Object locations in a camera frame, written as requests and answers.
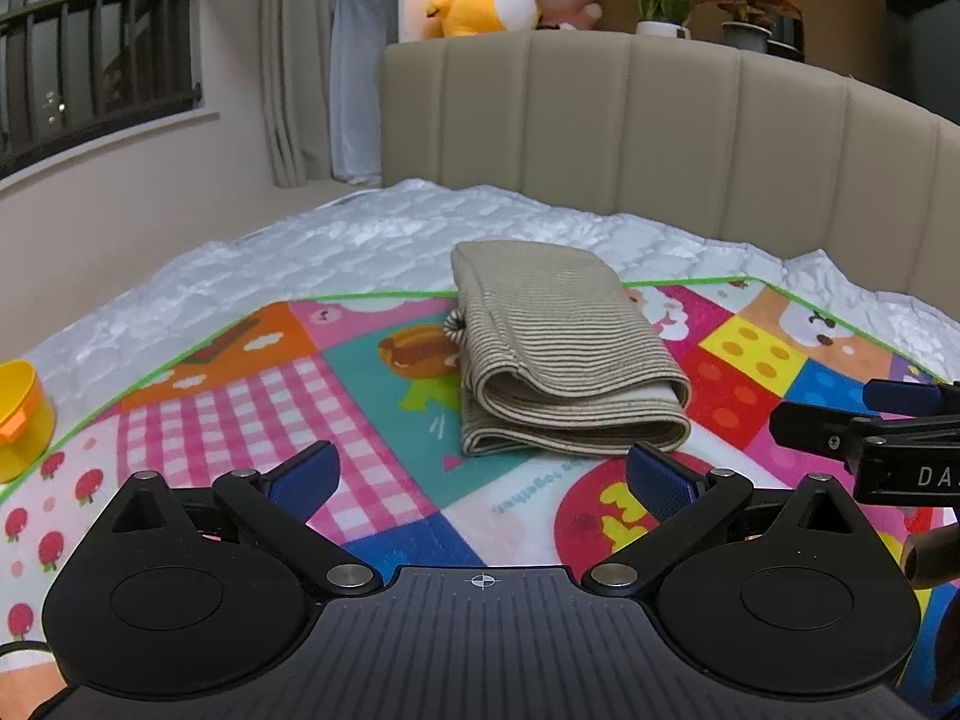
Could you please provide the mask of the beige striped knit garment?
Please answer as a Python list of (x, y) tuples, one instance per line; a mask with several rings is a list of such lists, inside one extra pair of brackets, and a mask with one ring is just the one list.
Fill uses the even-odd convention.
[(464, 454), (670, 452), (692, 384), (617, 273), (587, 250), (470, 241), (451, 252)]

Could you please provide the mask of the yellow orange plastic container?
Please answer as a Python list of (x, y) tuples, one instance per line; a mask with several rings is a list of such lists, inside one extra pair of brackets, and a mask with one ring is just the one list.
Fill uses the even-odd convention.
[(43, 458), (55, 431), (55, 410), (31, 362), (0, 366), (0, 481), (10, 483)]

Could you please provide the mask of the colourful cartoon play mat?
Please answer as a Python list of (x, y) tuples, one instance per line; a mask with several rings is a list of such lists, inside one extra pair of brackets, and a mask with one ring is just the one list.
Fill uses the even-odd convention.
[[(692, 382), (693, 470), (791, 486), (822, 460), (778, 447), (785, 401), (856, 411), (872, 379), (931, 382), (887, 344), (758, 280), (635, 284), (630, 298)], [(161, 367), (2, 496), (2, 667), (45, 668), (41, 606), (119, 486), (156, 472), (203, 488), (318, 440), (340, 483), (313, 527), (379, 572), (402, 564), (563, 564), (583, 572), (651, 532), (619, 458), (460, 449), (459, 371), (443, 294), (274, 302)]]

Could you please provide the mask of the beige padded headboard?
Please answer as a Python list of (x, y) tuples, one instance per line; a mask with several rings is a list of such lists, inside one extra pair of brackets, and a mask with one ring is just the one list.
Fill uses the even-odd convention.
[(386, 184), (494, 185), (672, 224), (864, 288), (958, 307), (958, 128), (875, 86), (716, 44), (623, 32), (387, 49)]

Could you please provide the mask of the red leaf potted plant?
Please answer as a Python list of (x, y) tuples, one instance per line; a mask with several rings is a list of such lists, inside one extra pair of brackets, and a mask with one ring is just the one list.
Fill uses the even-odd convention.
[(802, 10), (794, 0), (695, 0), (716, 5), (729, 20), (722, 23), (724, 42), (731, 47), (766, 54), (776, 18), (800, 20)]

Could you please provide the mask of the white quilted mattress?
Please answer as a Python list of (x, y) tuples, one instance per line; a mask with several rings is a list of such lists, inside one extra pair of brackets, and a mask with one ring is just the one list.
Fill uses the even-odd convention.
[(489, 185), (421, 179), (363, 190), (233, 242), (209, 242), (28, 351), (60, 400), (88, 411), (261, 305), (332, 294), (448, 291), (451, 250), (475, 239), (571, 245), (627, 283), (755, 277), (957, 377), (958, 323), (918, 294), (867, 288), (817, 249), (780, 259), (628, 213), (545, 205)]

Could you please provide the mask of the dark window railing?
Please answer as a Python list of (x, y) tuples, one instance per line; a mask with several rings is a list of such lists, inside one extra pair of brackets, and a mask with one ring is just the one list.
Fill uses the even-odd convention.
[(2, 0), (2, 174), (189, 112), (190, 0)]

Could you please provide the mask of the light blue hanging cloth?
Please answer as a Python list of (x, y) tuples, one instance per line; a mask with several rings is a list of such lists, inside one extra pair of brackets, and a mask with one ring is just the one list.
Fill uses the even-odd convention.
[(329, 117), (337, 181), (381, 179), (381, 65), (397, 34), (397, 0), (335, 0)]

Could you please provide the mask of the beige curtain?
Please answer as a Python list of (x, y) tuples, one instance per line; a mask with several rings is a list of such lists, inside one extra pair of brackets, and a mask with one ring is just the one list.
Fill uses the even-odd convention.
[(297, 188), (331, 175), (325, 0), (259, 0), (260, 89), (274, 181)]

